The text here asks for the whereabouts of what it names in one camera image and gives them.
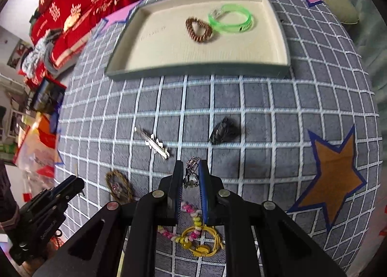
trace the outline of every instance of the silver screw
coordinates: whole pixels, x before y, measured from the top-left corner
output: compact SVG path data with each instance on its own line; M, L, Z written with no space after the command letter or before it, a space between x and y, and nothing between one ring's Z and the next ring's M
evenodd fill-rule
M164 191L162 190L155 190L152 192L152 195L154 198L160 198L164 196Z
M230 196L230 191L226 189L221 189L218 192L220 197L229 197Z
M107 204L106 208L110 211L114 211L119 207L119 204L116 201L111 201Z
M268 211L272 211L273 209L275 209L275 204L272 201L266 201L264 202L264 208Z

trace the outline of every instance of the silver jewelry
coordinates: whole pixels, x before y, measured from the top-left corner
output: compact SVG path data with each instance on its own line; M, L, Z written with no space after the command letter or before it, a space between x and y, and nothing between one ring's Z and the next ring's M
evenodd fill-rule
M194 186L199 185L199 176L195 172L199 166L200 157L192 157L187 161L187 167L185 168L185 177L183 179L183 185L186 189L187 187L193 188Z
M162 142L159 142L158 138L156 141L154 140L154 134L149 136L148 133L140 127L134 127L134 132L137 132L145 140L145 145L149 146L150 149L153 148L153 153L159 153L164 159L167 159L170 156L167 148L163 148Z

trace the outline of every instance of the brown braided bracelet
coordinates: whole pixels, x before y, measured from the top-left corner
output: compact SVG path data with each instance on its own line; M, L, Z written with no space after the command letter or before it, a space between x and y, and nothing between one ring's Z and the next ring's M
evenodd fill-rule
M194 28L192 26L193 23L197 23L200 27L205 29L203 35L199 36L195 33ZM203 43L209 40L212 36L212 28L206 22L197 19L196 17L190 17L185 21L185 27L187 28L188 34L190 35L193 41L197 43Z

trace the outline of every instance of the light green curtain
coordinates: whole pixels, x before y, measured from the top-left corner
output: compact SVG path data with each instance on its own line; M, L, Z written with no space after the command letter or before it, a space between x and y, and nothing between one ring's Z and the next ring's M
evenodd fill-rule
M346 29L363 57L379 109L383 159L387 158L387 26L372 0L350 0L359 12L359 23Z

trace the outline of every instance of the yellow hair tie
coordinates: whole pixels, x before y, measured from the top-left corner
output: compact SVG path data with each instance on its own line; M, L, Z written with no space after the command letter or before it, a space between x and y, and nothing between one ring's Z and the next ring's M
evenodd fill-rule
M215 227L207 227L206 225L203 225L200 227L202 228L202 231L206 231L214 237L214 239L215 239L214 247L212 248L212 252L210 252L210 247L208 245L199 245L195 249L193 249L191 247L187 248L188 250L190 250L192 252L193 256L210 257L210 256L215 255L215 253L219 250L219 247L221 249L224 249L222 239L221 239L219 233L216 231ZM189 233L190 231L194 231L194 230L195 230L194 226L185 229L184 232L181 234L181 238L184 239L184 237L187 233Z

